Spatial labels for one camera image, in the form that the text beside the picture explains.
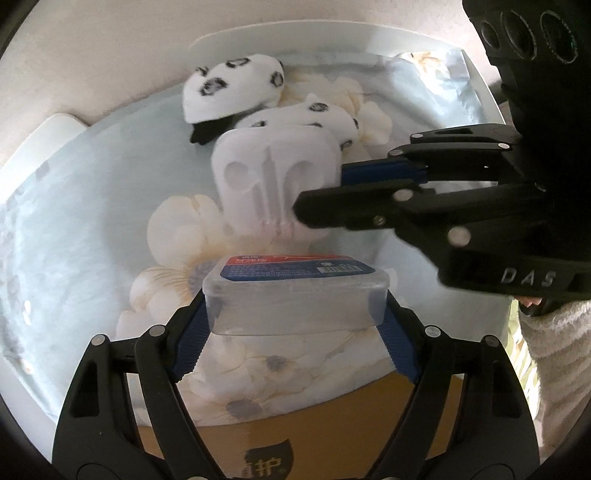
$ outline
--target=white container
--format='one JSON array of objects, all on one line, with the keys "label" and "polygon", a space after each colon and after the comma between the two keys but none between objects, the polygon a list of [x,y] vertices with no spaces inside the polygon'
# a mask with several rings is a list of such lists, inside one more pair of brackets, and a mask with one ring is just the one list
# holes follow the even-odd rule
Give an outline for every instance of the white container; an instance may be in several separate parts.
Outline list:
[{"label": "white container", "polygon": [[293,213],[301,192],[340,184],[340,145],[327,130],[306,125],[240,128],[217,140],[213,176],[224,218],[236,233],[296,242],[328,234],[306,227]]},{"label": "white container", "polygon": [[297,335],[380,325],[389,282],[351,257],[245,255],[222,259],[203,292],[217,335]]}]

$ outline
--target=light blue fabric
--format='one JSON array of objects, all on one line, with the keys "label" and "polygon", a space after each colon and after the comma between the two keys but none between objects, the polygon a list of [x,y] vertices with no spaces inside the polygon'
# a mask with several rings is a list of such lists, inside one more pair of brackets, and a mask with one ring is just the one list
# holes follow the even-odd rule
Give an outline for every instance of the light blue fabric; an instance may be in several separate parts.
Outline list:
[{"label": "light blue fabric", "polygon": [[[466,72],[453,63],[462,63],[461,53],[448,57],[452,75],[437,79],[438,95],[405,60],[345,54],[281,60],[331,80],[357,80],[394,123],[387,144],[367,147],[379,158],[414,132],[486,122]],[[62,148],[0,211],[2,354],[54,419],[90,338],[115,334],[132,283],[154,265],[146,240],[152,213],[172,196],[217,199],[213,147],[191,145],[190,133],[181,87],[152,95]],[[390,269],[394,296],[451,336],[503,336],[507,299],[441,287],[420,252],[390,232],[335,231],[313,251]]]}]

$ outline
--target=white stuffed toy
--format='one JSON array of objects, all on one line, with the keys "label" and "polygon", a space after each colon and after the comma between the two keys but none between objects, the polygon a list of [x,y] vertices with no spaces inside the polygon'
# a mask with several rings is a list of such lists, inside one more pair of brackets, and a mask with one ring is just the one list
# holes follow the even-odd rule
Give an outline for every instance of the white stuffed toy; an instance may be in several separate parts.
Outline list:
[{"label": "white stuffed toy", "polygon": [[346,110],[326,103],[311,93],[296,105],[269,108],[249,115],[236,124],[236,128],[280,127],[283,125],[312,125],[332,133],[341,150],[359,140],[359,124]]},{"label": "white stuffed toy", "polygon": [[284,83],[283,65],[267,55],[198,68],[183,88],[184,118],[194,126],[191,141],[204,145],[231,125],[233,115],[277,106]]}]

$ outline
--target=white flower pattern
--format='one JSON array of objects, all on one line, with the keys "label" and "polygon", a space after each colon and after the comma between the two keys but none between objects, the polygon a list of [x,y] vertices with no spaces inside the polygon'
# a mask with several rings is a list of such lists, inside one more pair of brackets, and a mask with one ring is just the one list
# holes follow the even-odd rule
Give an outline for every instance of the white flower pattern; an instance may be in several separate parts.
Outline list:
[{"label": "white flower pattern", "polygon": [[309,93],[314,93],[328,103],[338,105],[357,120],[359,141],[343,152],[343,162],[372,160],[366,146],[385,145],[392,133],[392,119],[375,102],[365,100],[361,84],[348,77],[338,77],[331,82],[319,73],[307,73],[294,69],[287,75],[287,84],[279,106],[303,102]]},{"label": "white flower pattern", "polygon": [[422,51],[403,53],[400,58],[412,63],[425,87],[435,95],[444,95],[442,83],[451,77],[445,61],[445,51]]},{"label": "white flower pattern", "polygon": [[304,253],[307,247],[237,237],[215,202],[205,195],[170,197],[162,202],[148,221],[147,239],[158,265],[135,279],[129,294],[134,311],[122,316],[147,311],[157,323],[167,322],[178,308],[191,302],[223,256],[272,254],[285,248],[295,254]]}]

